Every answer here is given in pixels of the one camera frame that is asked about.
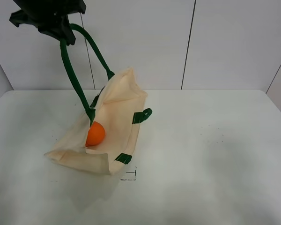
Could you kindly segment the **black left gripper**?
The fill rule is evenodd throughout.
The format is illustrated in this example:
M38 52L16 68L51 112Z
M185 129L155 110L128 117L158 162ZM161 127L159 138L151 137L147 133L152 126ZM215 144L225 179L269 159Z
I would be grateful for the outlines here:
M84 14L83 0L15 0L20 10L13 12L9 21L16 27L21 24L33 25L40 33L56 35L66 45L75 44L75 35L70 27L68 15Z

